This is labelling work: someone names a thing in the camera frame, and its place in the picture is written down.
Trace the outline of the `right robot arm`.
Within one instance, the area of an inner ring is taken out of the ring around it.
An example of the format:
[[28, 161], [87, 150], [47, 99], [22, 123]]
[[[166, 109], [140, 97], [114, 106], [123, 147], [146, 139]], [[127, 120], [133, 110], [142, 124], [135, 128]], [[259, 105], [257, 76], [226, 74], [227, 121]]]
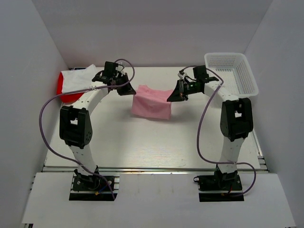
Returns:
[[224, 88], [224, 80], [205, 65], [194, 66], [194, 77], [190, 78], [182, 69], [178, 72], [178, 81], [168, 102], [187, 101], [189, 95], [203, 93], [209, 100], [201, 115], [198, 127], [202, 122], [212, 100], [219, 100], [221, 106], [220, 131], [223, 135], [223, 147], [219, 161], [206, 159], [200, 151], [200, 130], [197, 131], [196, 146], [199, 157], [213, 163], [220, 173], [215, 176], [215, 185], [219, 189], [226, 189], [231, 185], [237, 174], [237, 162], [241, 146], [249, 133], [253, 131], [252, 105], [249, 98], [239, 98]]

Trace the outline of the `pink t-shirt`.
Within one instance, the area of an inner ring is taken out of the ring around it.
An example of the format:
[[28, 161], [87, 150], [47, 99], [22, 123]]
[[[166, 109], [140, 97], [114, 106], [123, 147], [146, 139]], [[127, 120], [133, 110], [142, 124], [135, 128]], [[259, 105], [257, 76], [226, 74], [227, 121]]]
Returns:
[[156, 90], [147, 85], [139, 85], [133, 96], [132, 114], [152, 119], [169, 120], [171, 118], [171, 102], [167, 99], [173, 90]]

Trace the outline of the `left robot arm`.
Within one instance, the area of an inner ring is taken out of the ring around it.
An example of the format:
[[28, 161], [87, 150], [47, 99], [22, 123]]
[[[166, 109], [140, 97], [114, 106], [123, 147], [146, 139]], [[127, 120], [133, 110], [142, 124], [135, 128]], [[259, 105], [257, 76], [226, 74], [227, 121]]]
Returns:
[[71, 105], [64, 105], [59, 115], [59, 137], [70, 148], [78, 164], [77, 173], [84, 175], [84, 184], [91, 190], [100, 185], [98, 166], [93, 160], [90, 142], [93, 128], [90, 115], [111, 91], [120, 96], [135, 95], [128, 74], [120, 62], [129, 63], [125, 59], [114, 62], [106, 61], [104, 69], [96, 73], [89, 88]]

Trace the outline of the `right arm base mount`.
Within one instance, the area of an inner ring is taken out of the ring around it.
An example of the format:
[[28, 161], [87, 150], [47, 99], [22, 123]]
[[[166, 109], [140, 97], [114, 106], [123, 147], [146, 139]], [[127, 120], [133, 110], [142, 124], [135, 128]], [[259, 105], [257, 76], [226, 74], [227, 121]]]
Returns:
[[243, 188], [237, 171], [222, 173], [216, 170], [212, 175], [193, 178], [199, 188], [200, 202], [241, 202], [244, 201]]

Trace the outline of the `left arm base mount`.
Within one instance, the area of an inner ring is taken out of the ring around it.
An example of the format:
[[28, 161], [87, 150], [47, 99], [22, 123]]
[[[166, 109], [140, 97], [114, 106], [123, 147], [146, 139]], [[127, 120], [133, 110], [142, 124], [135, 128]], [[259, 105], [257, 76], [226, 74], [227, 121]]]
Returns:
[[85, 176], [74, 170], [69, 201], [114, 201], [118, 194], [118, 176]]

